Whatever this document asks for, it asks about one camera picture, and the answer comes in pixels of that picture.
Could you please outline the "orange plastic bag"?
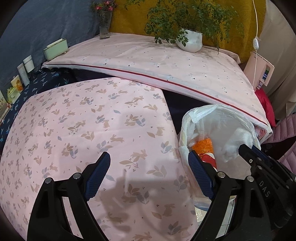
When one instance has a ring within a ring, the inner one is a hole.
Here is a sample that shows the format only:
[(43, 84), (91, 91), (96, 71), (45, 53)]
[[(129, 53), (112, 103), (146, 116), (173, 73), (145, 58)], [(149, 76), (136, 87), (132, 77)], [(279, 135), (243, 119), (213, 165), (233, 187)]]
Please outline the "orange plastic bag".
[(192, 146), (192, 150), (194, 150), (199, 156), (203, 156), (206, 153), (214, 153), (212, 141), (210, 138), (196, 142)]

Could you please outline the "white tissue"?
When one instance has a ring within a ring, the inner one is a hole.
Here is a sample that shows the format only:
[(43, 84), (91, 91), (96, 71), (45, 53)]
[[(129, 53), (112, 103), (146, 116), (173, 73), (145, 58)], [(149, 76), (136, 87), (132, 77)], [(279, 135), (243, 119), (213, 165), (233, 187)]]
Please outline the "white tissue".
[(251, 148), (253, 146), (253, 141), (254, 138), (251, 132), (242, 128), (237, 128), (221, 150), (222, 161), (228, 162), (236, 159), (239, 156), (239, 147), (241, 145), (247, 145)]

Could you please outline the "trash bin with white liner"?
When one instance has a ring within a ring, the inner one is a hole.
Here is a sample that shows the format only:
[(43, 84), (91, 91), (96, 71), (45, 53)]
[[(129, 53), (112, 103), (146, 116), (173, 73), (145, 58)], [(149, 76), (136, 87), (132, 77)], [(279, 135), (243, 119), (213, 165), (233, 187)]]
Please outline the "trash bin with white liner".
[(210, 138), (213, 145), (217, 170), (226, 173), (231, 178), (244, 179), (250, 175), (250, 165), (240, 156), (223, 162), (221, 150), (237, 128), (252, 133), (253, 146), (260, 147), (253, 123), (239, 111), (220, 104), (210, 104), (189, 110), (182, 119), (179, 139), (179, 153), (184, 170), (190, 182), (190, 193), (194, 205), (202, 210), (208, 210), (210, 199), (203, 195), (188, 164), (188, 154), (193, 144)]

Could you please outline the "pink quilted jacket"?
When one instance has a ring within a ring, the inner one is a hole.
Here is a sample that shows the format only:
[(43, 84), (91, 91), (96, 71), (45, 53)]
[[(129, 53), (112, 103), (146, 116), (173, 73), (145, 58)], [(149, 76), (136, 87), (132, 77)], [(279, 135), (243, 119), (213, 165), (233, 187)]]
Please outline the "pink quilted jacket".
[(273, 134), (261, 144), (267, 156), (279, 161), (295, 174), (295, 113), (287, 116), (273, 129)]

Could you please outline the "red fabric item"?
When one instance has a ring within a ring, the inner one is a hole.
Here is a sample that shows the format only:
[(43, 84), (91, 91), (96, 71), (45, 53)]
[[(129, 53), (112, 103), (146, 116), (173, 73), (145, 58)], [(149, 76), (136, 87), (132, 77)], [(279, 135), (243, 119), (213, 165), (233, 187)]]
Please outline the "red fabric item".
[(265, 115), (266, 115), (267, 120), (269, 121), (270, 126), (272, 128), (274, 128), (276, 126), (275, 115), (274, 115), (274, 111), (273, 111), (273, 106), (271, 105), (271, 102), (270, 102), (268, 96), (266, 95), (266, 93), (264, 92), (264, 90), (262, 88), (255, 90), (255, 94), (256, 94), (257, 98), (259, 99), (259, 101), (265, 111)]

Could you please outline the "pink rabbit print tablecloth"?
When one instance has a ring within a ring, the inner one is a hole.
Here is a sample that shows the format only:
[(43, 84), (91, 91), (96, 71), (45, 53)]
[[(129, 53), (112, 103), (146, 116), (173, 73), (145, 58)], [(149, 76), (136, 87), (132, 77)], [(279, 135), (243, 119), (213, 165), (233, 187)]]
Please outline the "pink rabbit print tablecloth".
[(1, 155), (1, 207), (26, 237), (43, 181), (68, 179), (108, 152), (89, 206), (110, 240), (189, 240), (189, 180), (161, 89), (121, 79), (73, 83), (30, 97)]

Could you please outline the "pink appliance with display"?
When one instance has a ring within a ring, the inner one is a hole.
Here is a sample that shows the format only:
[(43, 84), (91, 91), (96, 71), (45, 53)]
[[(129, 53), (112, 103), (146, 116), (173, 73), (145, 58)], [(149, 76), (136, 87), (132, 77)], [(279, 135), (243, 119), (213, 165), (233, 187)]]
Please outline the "pink appliance with display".
[(254, 90), (267, 86), (272, 77), (274, 66), (257, 52), (252, 51), (243, 70)]

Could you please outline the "pink dotted bench cover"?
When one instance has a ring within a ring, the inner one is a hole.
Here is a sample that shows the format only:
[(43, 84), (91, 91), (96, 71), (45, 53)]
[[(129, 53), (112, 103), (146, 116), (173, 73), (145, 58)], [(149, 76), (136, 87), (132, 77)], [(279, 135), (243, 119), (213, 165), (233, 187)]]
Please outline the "pink dotted bench cover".
[(254, 125), (271, 132), (265, 111), (235, 55), (210, 48), (190, 53), (152, 37), (113, 33), (92, 38), (43, 64), (76, 68), (145, 83), (210, 104), (237, 109)]

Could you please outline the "navy leaf print cloth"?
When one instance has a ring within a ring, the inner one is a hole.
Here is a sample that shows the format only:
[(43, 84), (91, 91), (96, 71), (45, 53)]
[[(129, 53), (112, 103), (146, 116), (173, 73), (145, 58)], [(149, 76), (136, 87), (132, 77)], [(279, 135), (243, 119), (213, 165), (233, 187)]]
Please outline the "navy leaf print cloth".
[(1, 121), (1, 153), (3, 152), (10, 128), (27, 99), (38, 93), (74, 83), (75, 80), (76, 78), (69, 71), (58, 71), (57, 69), (54, 69), (53, 71), (40, 71), (37, 77), (24, 88), (16, 102)]

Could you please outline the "white gold card box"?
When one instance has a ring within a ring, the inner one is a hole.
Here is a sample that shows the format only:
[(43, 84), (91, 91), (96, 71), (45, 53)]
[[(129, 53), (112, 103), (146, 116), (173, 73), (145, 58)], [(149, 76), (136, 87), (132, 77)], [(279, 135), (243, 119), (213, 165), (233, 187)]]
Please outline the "white gold card box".
[(5, 99), (4, 95), (0, 91), (0, 121), (1, 124), (4, 121), (4, 118), (8, 114), (9, 110), (11, 109), (11, 104)]

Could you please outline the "small green white box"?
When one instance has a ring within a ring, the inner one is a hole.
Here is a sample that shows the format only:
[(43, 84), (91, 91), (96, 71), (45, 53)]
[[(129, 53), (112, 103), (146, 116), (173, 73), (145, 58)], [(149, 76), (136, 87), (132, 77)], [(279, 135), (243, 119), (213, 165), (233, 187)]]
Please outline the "small green white box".
[(8, 103), (14, 104), (16, 100), (20, 97), (20, 92), (17, 90), (16, 87), (10, 87), (7, 90), (7, 96), (8, 96)]

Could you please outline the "white tall bottle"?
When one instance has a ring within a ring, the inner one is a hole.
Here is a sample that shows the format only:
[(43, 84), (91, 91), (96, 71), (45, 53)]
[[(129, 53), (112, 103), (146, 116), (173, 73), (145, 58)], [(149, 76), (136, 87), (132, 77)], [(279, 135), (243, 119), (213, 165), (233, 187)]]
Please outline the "white tall bottle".
[(20, 78), (22, 80), (22, 83), (24, 84), (24, 86), (28, 86), (30, 83), (28, 74), (26, 72), (25, 66), (23, 63), (21, 63), (18, 67), (17, 67), (18, 73), (20, 75)]

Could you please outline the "white cylindrical jar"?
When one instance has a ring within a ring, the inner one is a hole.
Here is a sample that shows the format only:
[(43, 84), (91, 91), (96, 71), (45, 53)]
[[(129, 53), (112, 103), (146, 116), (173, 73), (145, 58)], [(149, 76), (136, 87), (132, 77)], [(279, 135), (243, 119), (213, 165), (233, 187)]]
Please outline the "white cylindrical jar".
[(26, 72), (30, 73), (34, 70), (35, 66), (34, 66), (34, 62), (32, 59), (32, 56), (29, 55), (27, 56), (24, 60), (23, 60), (23, 65), (25, 66)]

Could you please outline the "mint green storage box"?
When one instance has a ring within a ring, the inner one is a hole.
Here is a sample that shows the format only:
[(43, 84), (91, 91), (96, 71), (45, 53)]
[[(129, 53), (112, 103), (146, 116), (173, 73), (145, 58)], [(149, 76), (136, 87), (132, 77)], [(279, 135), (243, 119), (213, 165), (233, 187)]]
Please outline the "mint green storage box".
[(59, 39), (52, 44), (49, 44), (44, 50), (46, 60), (50, 61), (57, 56), (64, 54), (68, 51), (68, 43), (66, 39)]

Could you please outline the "glass vase red flowers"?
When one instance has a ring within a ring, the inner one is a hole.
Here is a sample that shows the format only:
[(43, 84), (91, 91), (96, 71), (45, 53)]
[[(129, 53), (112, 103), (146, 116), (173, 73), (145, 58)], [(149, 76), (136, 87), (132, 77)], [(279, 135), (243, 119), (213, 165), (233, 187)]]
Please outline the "glass vase red flowers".
[(117, 8), (116, 1), (93, 1), (91, 3), (91, 10), (97, 13), (99, 19), (99, 37), (101, 40), (108, 39), (109, 28), (111, 24), (112, 13)]

